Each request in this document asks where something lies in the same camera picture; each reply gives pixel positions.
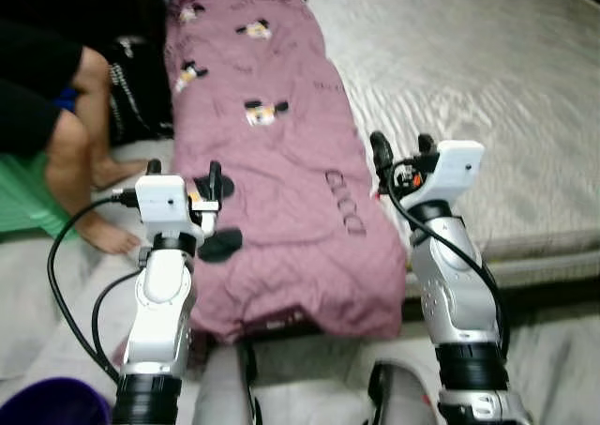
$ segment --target person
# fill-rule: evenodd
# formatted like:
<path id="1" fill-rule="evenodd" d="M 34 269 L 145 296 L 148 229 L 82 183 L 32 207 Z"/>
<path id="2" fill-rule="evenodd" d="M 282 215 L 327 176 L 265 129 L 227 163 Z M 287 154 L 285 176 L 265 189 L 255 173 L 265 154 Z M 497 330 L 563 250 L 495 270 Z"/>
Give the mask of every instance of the person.
<path id="1" fill-rule="evenodd" d="M 75 114 L 53 103 L 68 86 L 78 92 Z M 0 154 L 45 151 L 46 184 L 71 215 L 89 205 L 91 189 L 106 189 L 146 165 L 111 157 L 110 86 L 109 64 L 100 53 L 52 31 L 0 19 Z M 94 211 L 76 229 L 107 253 L 140 243 Z"/>

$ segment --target floor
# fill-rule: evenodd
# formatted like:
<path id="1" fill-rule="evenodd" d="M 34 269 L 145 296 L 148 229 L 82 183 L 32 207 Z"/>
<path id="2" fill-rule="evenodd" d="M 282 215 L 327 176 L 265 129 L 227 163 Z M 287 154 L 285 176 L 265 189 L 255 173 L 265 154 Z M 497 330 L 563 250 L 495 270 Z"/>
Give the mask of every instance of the floor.
<path id="1" fill-rule="evenodd" d="M 510 16 L 509 9 L 499 10 Z M 576 14 L 577 10 L 566 8 L 566 14 Z M 435 66 L 431 73 L 444 73 L 442 60 Z M 421 76 L 418 66 L 412 70 L 414 77 Z M 593 111 L 597 111 L 596 106 L 592 106 Z M 139 228 L 132 216 L 114 217 Z M 22 236 L 0 245 L 0 292 L 4 294 L 0 301 L 0 336 L 3 342 L 8 341 L 7 337 L 19 337 L 11 340 L 14 349 L 19 350 L 0 346 L 3 364 L 0 379 L 5 378 L 0 381 L 0 403 L 23 386 L 56 375 L 81 378 L 107 398 L 114 393 L 112 382 L 87 358 L 66 326 L 54 326 L 57 315 L 44 274 L 49 246 L 49 240 L 39 235 Z M 84 328 L 98 292 L 134 264 L 131 258 L 98 260 L 86 252 L 86 247 L 71 242 L 63 249 L 59 261 L 61 273 L 69 279 L 66 285 L 69 303 Z M 94 274 L 89 277 L 92 267 Z M 114 348 L 126 336 L 134 312 L 132 307 L 130 289 L 126 286 L 107 299 L 101 321 L 106 348 Z M 537 423 L 600 423 L 598 348 L 600 303 L 531 314 L 513 331 L 508 370 L 513 387 L 521 393 Z M 256 351 L 260 378 L 255 392 L 262 402 L 266 424 L 361 425 L 372 413 L 366 385 L 376 358 L 392 357 L 414 367 L 433 397 L 439 388 L 437 363 L 423 324 L 405 325 L 400 339 L 393 342 L 310 337 L 264 343 L 257 345 Z M 20 367 L 15 367 L 8 356 L 19 357 Z M 180 399 L 180 425 L 191 423 L 198 379 L 199 373 L 195 371 L 186 380 Z"/>

